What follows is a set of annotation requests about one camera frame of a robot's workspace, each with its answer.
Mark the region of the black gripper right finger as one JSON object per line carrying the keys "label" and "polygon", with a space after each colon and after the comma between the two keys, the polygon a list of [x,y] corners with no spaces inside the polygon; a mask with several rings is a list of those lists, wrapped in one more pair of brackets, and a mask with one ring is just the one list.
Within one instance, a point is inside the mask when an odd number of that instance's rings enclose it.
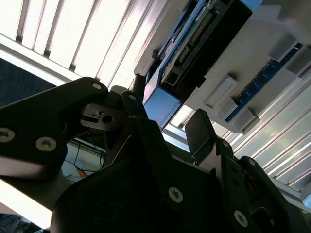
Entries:
{"label": "black gripper right finger", "polygon": [[190,154],[210,172],[207,200],[211,228],[220,233],[297,233],[299,214],[252,158],[234,156],[199,109],[185,126]]}

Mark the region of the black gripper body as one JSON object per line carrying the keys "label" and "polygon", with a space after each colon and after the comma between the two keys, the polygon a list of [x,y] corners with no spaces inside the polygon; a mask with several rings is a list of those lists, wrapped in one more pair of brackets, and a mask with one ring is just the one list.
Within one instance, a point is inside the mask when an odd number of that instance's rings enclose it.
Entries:
{"label": "black gripper body", "polygon": [[172,158],[154,121],[131,121],[121,160],[73,184],[53,233],[227,233],[216,178]]}

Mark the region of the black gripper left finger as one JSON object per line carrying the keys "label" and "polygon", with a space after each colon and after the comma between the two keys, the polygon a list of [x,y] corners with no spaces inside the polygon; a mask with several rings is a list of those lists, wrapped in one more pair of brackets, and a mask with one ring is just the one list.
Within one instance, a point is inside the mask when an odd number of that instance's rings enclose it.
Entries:
{"label": "black gripper left finger", "polygon": [[90,77],[7,105],[0,110],[0,181],[14,194],[29,197],[35,188],[57,195],[51,181],[58,179],[67,143],[100,131],[108,149],[107,168],[122,159],[134,134],[131,121],[152,121],[139,95],[108,91]]}

